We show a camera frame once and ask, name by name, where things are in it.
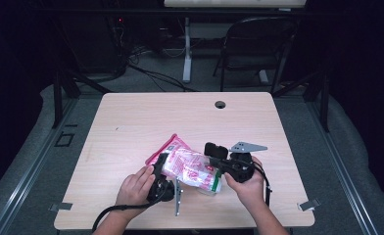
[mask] desk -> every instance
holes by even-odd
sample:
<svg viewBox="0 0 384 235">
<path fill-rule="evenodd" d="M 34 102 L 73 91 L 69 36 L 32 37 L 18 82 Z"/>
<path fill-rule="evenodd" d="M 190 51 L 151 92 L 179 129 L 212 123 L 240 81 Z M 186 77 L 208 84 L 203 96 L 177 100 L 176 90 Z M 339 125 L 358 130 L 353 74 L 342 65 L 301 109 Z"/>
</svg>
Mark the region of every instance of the desk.
<svg viewBox="0 0 384 235">
<path fill-rule="evenodd" d="M 215 106 L 225 103 L 224 109 Z M 177 133 L 191 149 L 206 142 L 231 147 L 238 141 L 260 144 L 254 152 L 271 184 L 270 207 L 284 226 L 311 226 L 308 200 L 283 127 L 268 93 L 121 93 L 106 94 L 75 167 L 55 220 L 59 230 L 90 229 L 97 215 L 112 206 L 122 181 Z M 222 177 L 222 188 L 207 196 L 182 184 L 180 215 L 174 201 L 158 203 L 133 219 L 128 229 L 251 228 L 256 224 Z"/>
<path fill-rule="evenodd" d="M 304 8 L 306 0 L 165 0 L 168 8 Z M 191 81 L 190 23 L 185 19 L 185 64 L 182 81 Z"/>
</svg>

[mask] black strap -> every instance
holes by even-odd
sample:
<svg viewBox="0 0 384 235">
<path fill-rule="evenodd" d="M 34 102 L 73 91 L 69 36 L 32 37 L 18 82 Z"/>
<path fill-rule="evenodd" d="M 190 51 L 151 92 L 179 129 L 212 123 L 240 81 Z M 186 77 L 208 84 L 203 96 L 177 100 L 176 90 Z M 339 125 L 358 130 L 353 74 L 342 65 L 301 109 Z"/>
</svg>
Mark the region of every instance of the black strap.
<svg viewBox="0 0 384 235">
<path fill-rule="evenodd" d="M 124 211 L 124 210 L 127 210 L 127 209 L 147 209 L 147 208 L 150 208 L 153 205 L 155 205 L 156 203 L 161 201 L 162 196 L 165 194 L 166 190 L 167 189 L 165 188 L 164 192 L 161 195 L 159 195 L 159 197 L 154 202 L 151 202 L 151 203 L 148 203 L 148 204 L 143 204 L 143 205 L 116 205 L 116 206 L 112 206 L 112 207 L 106 208 L 105 210 L 103 210 L 97 216 L 97 219 L 95 219 L 95 222 L 92 225 L 92 230 L 91 231 L 94 232 L 95 230 L 97 230 L 98 223 L 100 222 L 101 218 L 103 218 L 104 215 L 106 215 L 106 213 L 111 212 L 111 211 L 117 211 L 117 210 Z"/>
<path fill-rule="evenodd" d="M 253 163 L 258 166 L 258 167 L 254 166 L 254 168 L 256 169 L 256 171 L 258 171 L 262 175 L 262 177 L 265 180 L 265 203 L 269 206 L 269 197 L 270 197 L 270 193 L 272 193 L 271 187 L 269 185 L 267 177 L 265 176 L 263 167 L 258 163 L 255 163 L 255 162 Z"/>
</svg>

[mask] packaged food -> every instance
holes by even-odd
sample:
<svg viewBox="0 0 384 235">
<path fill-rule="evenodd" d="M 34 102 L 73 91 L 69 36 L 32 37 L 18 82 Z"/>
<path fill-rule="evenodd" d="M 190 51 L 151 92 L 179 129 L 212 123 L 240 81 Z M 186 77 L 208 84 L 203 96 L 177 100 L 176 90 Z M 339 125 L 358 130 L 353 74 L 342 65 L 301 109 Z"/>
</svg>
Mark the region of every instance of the packaged food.
<svg viewBox="0 0 384 235">
<path fill-rule="evenodd" d="M 162 169 L 162 174 L 167 177 L 177 178 L 181 182 L 200 188 L 211 194 L 218 193 L 221 188 L 220 172 L 210 166 L 210 160 L 204 154 L 193 151 L 183 142 L 177 134 L 154 153 L 146 165 L 153 165 L 160 153 L 168 153 L 167 161 Z"/>
</svg>

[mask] left hand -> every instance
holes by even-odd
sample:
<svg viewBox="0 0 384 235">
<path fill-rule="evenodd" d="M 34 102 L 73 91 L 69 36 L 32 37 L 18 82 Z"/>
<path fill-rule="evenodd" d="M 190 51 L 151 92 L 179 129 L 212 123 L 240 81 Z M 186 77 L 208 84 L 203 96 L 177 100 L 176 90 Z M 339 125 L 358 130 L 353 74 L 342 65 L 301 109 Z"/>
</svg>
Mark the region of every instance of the left hand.
<svg viewBox="0 0 384 235">
<path fill-rule="evenodd" d="M 116 205 L 143 205 L 147 204 L 146 200 L 149 190 L 155 181 L 153 174 L 153 166 L 143 166 L 137 173 L 130 174 L 122 183 L 116 199 Z M 127 221 L 143 213 L 146 209 L 130 209 L 120 211 Z"/>
</svg>

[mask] metal bracket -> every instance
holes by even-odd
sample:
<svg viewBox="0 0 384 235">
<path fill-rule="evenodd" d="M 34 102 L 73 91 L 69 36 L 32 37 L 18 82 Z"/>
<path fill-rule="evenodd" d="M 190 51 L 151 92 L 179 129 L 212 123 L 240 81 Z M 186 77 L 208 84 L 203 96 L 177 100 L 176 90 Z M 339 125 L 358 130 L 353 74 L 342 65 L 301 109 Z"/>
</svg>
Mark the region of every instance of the metal bracket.
<svg viewBox="0 0 384 235">
<path fill-rule="evenodd" d="M 175 209 L 174 209 L 174 215 L 179 215 L 179 207 L 180 207 L 180 196 L 183 193 L 183 190 L 180 188 L 179 179 L 176 178 L 174 180 L 174 202 L 175 202 Z"/>
<path fill-rule="evenodd" d="M 69 203 L 52 204 L 51 207 L 49 207 L 48 211 L 51 211 L 51 212 L 58 212 L 59 210 L 69 211 L 71 207 L 72 207 L 72 204 L 69 204 Z"/>
<path fill-rule="evenodd" d="M 267 150 L 267 147 L 261 146 L 261 145 L 249 144 L 245 142 L 238 142 L 234 146 L 232 146 L 229 151 L 233 153 L 250 153 L 250 152 L 262 151 L 262 150 Z"/>
<path fill-rule="evenodd" d="M 320 205 L 321 203 L 318 199 L 313 199 L 302 204 L 297 204 L 299 210 L 302 210 L 303 212 L 307 210 L 314 211 L 314 208 L 317 208 Z"/>
</svg>

